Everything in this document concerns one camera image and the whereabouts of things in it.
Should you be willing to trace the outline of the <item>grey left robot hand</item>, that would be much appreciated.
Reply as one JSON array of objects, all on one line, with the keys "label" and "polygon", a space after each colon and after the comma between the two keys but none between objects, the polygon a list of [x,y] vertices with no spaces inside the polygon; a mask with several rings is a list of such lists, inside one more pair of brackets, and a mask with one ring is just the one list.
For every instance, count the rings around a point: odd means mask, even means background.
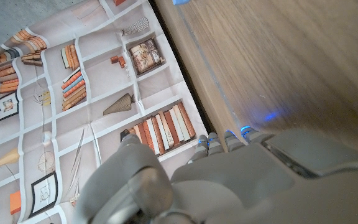
[{"label": "grey left robot hand", "polygon": [[358,223],[358,151],[299,129],[200,136],[167,175],[127,134],[80,192],[73,223]]}]

